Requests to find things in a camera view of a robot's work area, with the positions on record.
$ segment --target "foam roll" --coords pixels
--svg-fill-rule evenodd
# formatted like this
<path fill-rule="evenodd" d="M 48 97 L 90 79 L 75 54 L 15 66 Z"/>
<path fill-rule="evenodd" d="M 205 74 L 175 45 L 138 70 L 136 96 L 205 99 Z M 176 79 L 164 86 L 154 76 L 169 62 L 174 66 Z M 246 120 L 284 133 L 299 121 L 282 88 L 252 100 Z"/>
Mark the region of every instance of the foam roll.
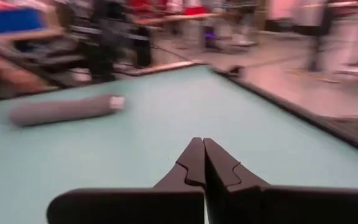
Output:
<path fill-rule="evenodd" d="M 16 126 L 34 126 L 60 121 L 94 118 L 122 109 L 124 98 L 101 95 L 71 101 L 28 102 L 17 105 L 9 112 L 9 120 Z"/>

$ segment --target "table surface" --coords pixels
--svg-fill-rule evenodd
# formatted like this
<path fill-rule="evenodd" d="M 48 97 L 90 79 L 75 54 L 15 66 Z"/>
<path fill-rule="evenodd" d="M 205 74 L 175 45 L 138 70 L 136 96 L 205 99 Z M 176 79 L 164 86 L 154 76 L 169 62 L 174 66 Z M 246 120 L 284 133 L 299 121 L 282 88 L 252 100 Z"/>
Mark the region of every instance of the table surface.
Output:
<path fill-rule="evenodd" d="M 106 93 L 125 96 L 125 110 L 22 129 L 7 119 L 20 101 Z M 71 189 L 152 187 L 192 137 L 270 184 L 358 188 L 358 149 L 200 65 L 0 101 L 0 223 L 46 223 L 48 203 Z"/>

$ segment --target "floor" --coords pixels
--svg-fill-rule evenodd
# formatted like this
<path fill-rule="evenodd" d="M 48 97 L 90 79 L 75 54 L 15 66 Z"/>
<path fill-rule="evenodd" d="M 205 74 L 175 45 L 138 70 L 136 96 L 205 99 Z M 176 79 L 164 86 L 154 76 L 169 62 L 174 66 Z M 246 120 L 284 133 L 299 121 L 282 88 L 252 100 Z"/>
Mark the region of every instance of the floor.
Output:
<path fill-rule="evenodd" d="M 299 76 L 288 72 L 306 64 L 309 40 L 305 37 L 283 40 L 276 35 L 261 34 L 258 47 L 248 51 L 235 49 L 233 54 L 205 52 L 197 47 L 194 40 L 187 44 L 187 49 L 181 48 L 183 41 L 172 39 L 159 39 L 156 45 L 185 58 L 204 60 L 223 69 L 231 65 L 246 66 L 246 74 L 242 77 L 244 82 L 258 85 L 320 115 L 358 116 L 358 78 L 332 74 L 341 64 L 353 60 L 351 44 L 357 44 L 354 41 L 356 33 L 358 22 L 347 18 L 336 22 L 334 33 L 327 37 L 323 54 L 326 71 L 319 75 L 340 83 L 316 80 L 313 76 L 317 74 Z M 162 50 L 155 51 L 160 63 L 183 60 L 176 55 L 168 56 Z"/>

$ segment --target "laboratory room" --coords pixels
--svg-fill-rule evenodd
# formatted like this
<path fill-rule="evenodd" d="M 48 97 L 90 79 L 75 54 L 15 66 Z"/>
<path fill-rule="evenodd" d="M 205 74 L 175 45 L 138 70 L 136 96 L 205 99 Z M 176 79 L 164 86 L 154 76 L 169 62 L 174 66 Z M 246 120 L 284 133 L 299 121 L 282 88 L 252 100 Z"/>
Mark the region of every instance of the laboratory room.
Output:
<path fill-rule="evenodd" d="M 358 1 L 0 1 L 0 223 L 358 222 Z"/>

